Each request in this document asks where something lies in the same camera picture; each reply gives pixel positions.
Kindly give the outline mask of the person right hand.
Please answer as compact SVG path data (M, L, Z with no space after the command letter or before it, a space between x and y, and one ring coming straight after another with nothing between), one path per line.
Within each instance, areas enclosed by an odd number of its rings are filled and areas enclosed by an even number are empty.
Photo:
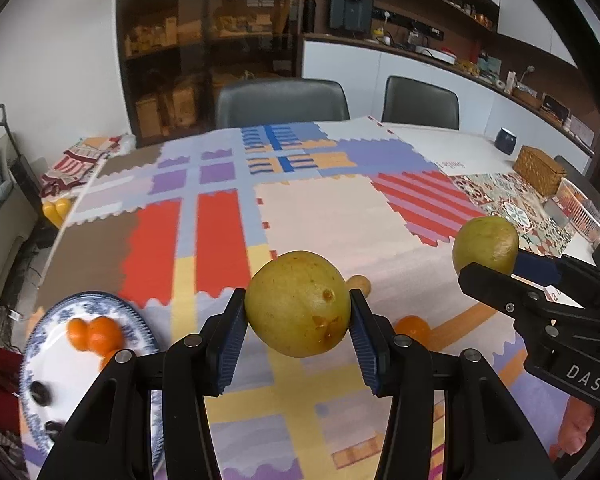
M591 405L570 396L567 401L562 424L558 430L557 443L550 447L550 460L554 462L560 454L573 455L585 445L588 430L594 424L595 410Z

